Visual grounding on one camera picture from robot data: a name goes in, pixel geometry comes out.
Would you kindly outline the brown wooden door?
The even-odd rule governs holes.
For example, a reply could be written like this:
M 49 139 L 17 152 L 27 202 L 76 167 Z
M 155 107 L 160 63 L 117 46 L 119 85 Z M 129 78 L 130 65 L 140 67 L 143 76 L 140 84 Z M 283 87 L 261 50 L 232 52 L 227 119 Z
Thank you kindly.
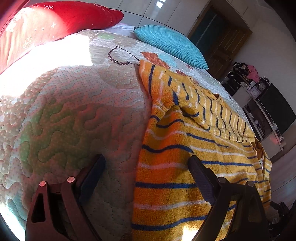
M 252 31 L 231 1 L 210 1 L 188 38 L 203 54 L 208 72 L 221 81 Z

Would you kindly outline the red pillow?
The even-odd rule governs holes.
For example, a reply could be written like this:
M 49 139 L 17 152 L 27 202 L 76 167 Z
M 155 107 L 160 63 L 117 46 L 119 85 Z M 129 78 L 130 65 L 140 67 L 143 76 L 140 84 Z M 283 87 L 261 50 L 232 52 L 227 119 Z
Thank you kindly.
M 1 1 L 1 72 L 34 47 L 81 30 L 118 24 L 123 12 L 83 1 Z

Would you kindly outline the pink clothes pile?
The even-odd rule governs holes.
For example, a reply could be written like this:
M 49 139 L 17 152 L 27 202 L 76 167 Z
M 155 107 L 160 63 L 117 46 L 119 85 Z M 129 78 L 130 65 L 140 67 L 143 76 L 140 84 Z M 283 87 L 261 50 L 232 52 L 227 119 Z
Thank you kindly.
M 260 81 L 260 76 L 258 75 L 256 68 L 253 65 L 247 65 L 247 68 L 249 71 L 247 79 L 258 83 Z

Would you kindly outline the black television screen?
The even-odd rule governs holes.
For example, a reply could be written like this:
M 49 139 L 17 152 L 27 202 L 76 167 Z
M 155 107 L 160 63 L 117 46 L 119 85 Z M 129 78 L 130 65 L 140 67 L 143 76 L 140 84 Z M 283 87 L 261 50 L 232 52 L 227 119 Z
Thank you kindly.
M 259 82 L 255 86 L 261 92 L 257 100 L 268 112 L 279 133 L 283 134 L 295 121 L 295 112 L 272 83 L 267 85 L 264 82 Z

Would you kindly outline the white glossy wardrobe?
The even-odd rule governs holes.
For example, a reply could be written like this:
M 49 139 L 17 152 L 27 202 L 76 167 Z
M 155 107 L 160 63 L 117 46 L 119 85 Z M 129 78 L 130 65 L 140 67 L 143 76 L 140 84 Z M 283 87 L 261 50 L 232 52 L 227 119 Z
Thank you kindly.
M 122 11 L 124 18 L 121 22 L 127 25 L 164 25 L 187 36 L 209 1 L 96 0 L 88 3 Z

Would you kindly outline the blue pillow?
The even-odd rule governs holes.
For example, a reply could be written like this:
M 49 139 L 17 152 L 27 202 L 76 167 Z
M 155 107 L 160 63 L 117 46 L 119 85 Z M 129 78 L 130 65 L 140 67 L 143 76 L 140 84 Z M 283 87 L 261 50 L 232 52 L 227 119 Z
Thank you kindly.
M 208 70 L 201 51 L 183 34 L 161 25 L 143 25 L 134 28 L 135 36 L 178 59 L 200 69 Z

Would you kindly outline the patterned quilted bedspread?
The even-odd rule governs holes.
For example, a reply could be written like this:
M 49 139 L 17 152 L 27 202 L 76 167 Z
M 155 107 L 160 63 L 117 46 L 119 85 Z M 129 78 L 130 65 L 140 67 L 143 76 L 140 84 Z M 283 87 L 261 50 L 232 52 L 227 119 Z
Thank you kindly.
M 19 240 L 38 184 L 77 175 L 98 153 L 106 169 L 84 209 L 101 237 L 119 240 L 130 232 L 152 106 L 140 59 L 192 76 L 245 117 L 206 70 L 137 40 L 131 26 L 120 30 L 83 30 L 37 46 L 1 74 L 1 215 Z

